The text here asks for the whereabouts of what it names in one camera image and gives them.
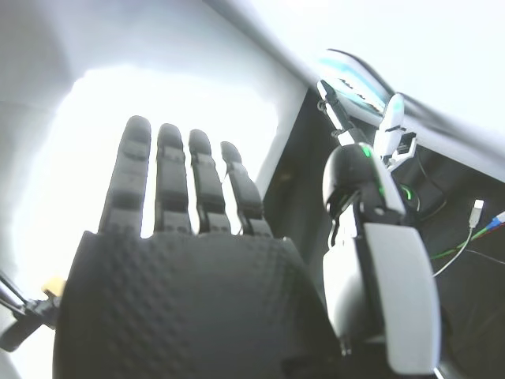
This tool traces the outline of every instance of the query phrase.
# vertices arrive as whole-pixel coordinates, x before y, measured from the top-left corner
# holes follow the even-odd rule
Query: green light
[[[362,146],[361,147],[363,149],[363,153],[369,158],[372,156],[372,151],[370,151],[370,149],[366,146]]]
[[[407,195],[407,200],[412,200],[412,191],[409,189],[409,187],[407,186],[402,186],[402,189],[405,191],[406,195]]]

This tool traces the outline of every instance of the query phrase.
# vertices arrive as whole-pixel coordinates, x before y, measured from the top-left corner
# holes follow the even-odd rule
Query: yellow object
[[[49,279],[43,286],[42,291],[47,296],[62,296],[65,289],[66,280],[59,277]]]

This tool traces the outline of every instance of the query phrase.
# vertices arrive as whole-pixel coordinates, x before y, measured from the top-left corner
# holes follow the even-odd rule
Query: green cable
[[[480,229],[475,235],[473,235],[473,237],[470,239],[470,241],[474,241],[475,239],[479,238],[487,231],[488,231],[487,228]],[[444,251],[443,253],[431,256],[429,259],[434,260],[434,259],[446,257],[447,255],[452,254],[454,251],[461,249],[464,244],[465,243],[462,242],[459,245],[457,245],[456,247],[453,247],[452,249],[449,249],[449,250]]]

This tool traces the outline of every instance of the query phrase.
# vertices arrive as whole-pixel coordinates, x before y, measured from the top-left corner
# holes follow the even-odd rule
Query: black finger
[[[189,151],[195,177],[196,210],[200,219],[200,233],[221,231],[230,233],[226,217],[223,189],[211,156],[211,143],[207,134],[192,130],[189,134]]]
[[[140,116],[126,123],[110,179],[99,231],[140,235],[148,177],[151,125]]]
[[[271,229],[264,219],[260,192],[247,174],[240,153],[230,142],[221,142],[221,152],[237,202],[238,219],[243,234],[271,237]]]
[[[191,233],[181,132],[163,124],[158,134],[155,231]]]

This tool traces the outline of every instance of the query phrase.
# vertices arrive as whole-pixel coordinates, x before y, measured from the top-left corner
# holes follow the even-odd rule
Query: textured black palm
[[[84,233],[67,281],[54,377],[332,376],[324,367],[339,346],[323,305],[292,242],[271,237],[233,145],[222,144],[223,158],[243,235],[230,233],[200,131],[189,141],[200,218],[200,233],[192,233],[181,137],[165,125],[155,233],[140,238],[150,140],[148,122],[130,119],[99,233]]]

